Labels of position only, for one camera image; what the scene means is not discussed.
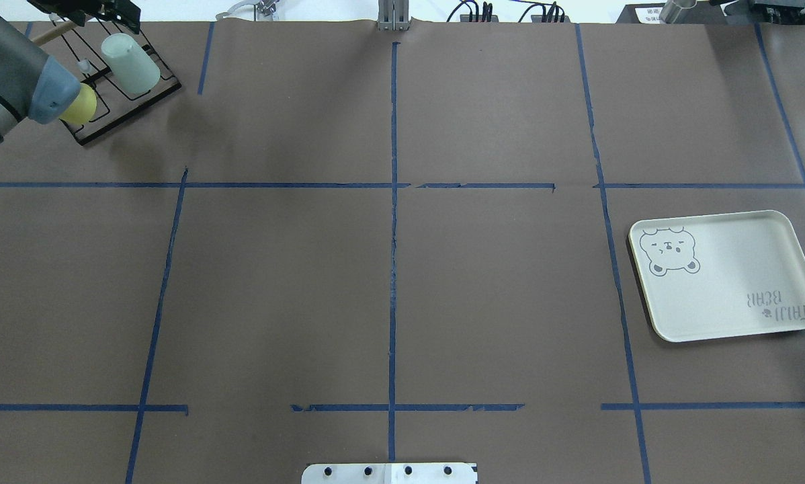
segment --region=metal bracket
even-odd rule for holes
[[[279,0],[260,0],[256,2],[254,16],[256,12],[262,13],[262,16],[265,17],[273,15],[277,11],[277,2]]]
[[[379,30],[409,30],[409,0],[378,0]]]
[[[462,462],[406,465],[311,465],[301,484],[477,484],[477,465]]]

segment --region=metal plate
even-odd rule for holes
[[[462,462],[311,465],[301,484],[476,484],[477,465]]]

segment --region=black rack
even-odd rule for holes
[[[107,35],[110,36],[111,31],[107,28],[105,22],[98,22],[98,24],[101,25]],[[113,26],[119,30],[119,32],[133,36],[131,33],[126,33],[118,24],[113,24]],[[117,128],[117,126],[163,100],[163,98],[181,89],[181,82],[179,82],[178,77],[175,76],[175,73],[169,68],[166,61],[163,60],[161,55],[155,50],[155,47],[151,45],[151,41],[145,36],[142,28],[139,30],[139,36],[141,36],[142,40],[145,42],[144,45],[142,45],[142,49],[148,53],[155,64],[161,69],[161,79],[150,91],[136,96],[128,95],[125,91],[122,91],[119,85],[113,80],[113,71],[110,69],[107,62],[104,61],[104,58],[101,57],[98,51],[93,48],[89,41],[86,41],[77,30],[72,30],[72,32],[74,36],[76,36],[83,45],[86,45],[89,51],[95,55],[99,63],[101,63],[97,65],[95,62],[86,59],[89,61],[89,66],[92,68],[93,73],[83,73],[83,80],[81,81],[90,86],[95,92],[95,96],[98,98],[99,104],[95,111],[95,117],[89,122],[79,126],[64,122],[64,120],[62,121],[62,124],[64,124],[65,128],[71,133],[74,141],[77,141],[80,146],[85,146],[93,140],[97,140],[99,137],[107,134],[107,132],[112,131]],[[70,33],[64,34],[62,40],[65,41],[65,46],[68,47],[68,50],[71,51],[71,54],[74,55],[74,58],[77,59],[79,63],[83,59],[80,58],[77,54],[77,50],[71,46],[70,41],[65,37],[68,36],[68,34]],[[115,96],[115,98],[111,98],[110,102],[108,102],[107,97],[110,96]]]

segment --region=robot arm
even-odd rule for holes
[[[129,0],[30,0],[46,13],[83,25],[86,15],[112,19],[139,31],[139,8]],[[52,56],[0,17],[0,144],[24,118],[57,119],[81,92],[80,82]]]

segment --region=yellow ball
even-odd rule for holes
[[[59,119],[71,124],[84,124],[92,119],[96,108],[98,108],[98,98],[95,91],[86,83],[80,83],[80,94],[77,95],[74,102],[71,102],[71,106],[62,113],[62,116],[59,116]]]

